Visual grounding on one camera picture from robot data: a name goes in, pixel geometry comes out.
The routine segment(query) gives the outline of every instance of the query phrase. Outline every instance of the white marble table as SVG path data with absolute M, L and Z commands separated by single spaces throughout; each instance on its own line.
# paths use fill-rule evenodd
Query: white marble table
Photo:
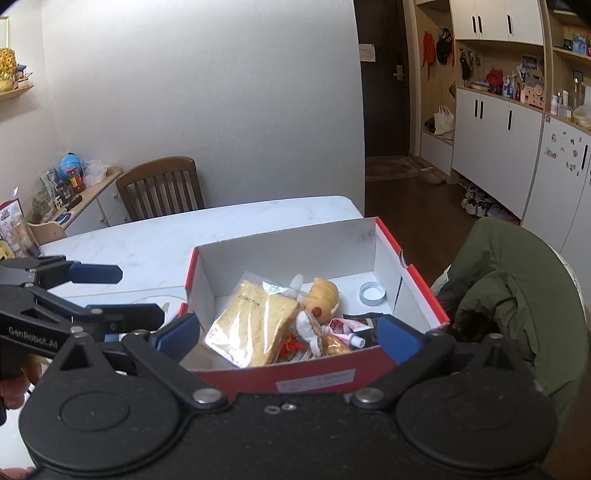
M 66 255 L 85 263 L 116 264 L 124 272 L 117 285 L 57 287 L 62 297 L 184 287 L 193 248 L 212 242 L 361 218 L 344 197 L 276 200 L 180 213 L 74 236 L 43 247 L 46 255 Z M 0 427 L 0 468 L 32 466 L 17 429 L 18 411 Z

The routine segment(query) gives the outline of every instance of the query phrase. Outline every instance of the wooden chair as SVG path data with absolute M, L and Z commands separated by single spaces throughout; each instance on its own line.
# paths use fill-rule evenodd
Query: wooden chair
M 117 179 L 117 188 L 133 222 L 205 208 L 197 168 L 188 157 L 166 157 L 138 165 Z
M 57 222 L 41 223 L 40 225 L 29 223 L 28 230 L 30 235 L 33 236 L 31 240 L 35 240 L 39 246 L 66 238 L 64 229 Z

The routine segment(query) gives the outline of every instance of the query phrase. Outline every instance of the doormat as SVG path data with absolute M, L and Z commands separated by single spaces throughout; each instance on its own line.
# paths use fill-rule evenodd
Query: doormat
M 412 157 L 365 158 L 365 181 L 413 179 L 418 176 L 421 166 Z

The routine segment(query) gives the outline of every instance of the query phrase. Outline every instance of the dark door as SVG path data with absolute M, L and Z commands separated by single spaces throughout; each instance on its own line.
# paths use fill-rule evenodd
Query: dark door
M 408 155 L 410 94 L 402 0 L 354 0 L 354 4 L 359 43 L 373 44 L 375 49 L 375 62 L 361 62 L 365 156 Z M 404 77 L 396 77 L 398 65 Z

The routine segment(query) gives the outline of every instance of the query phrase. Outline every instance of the bread slice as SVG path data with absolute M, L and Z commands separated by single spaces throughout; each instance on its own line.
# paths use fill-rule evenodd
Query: bread slice
M 275 361 L 285 331 L 300 304 L 242 280 L 230 303 L 213 323 L 205 343 L 240 368 Z

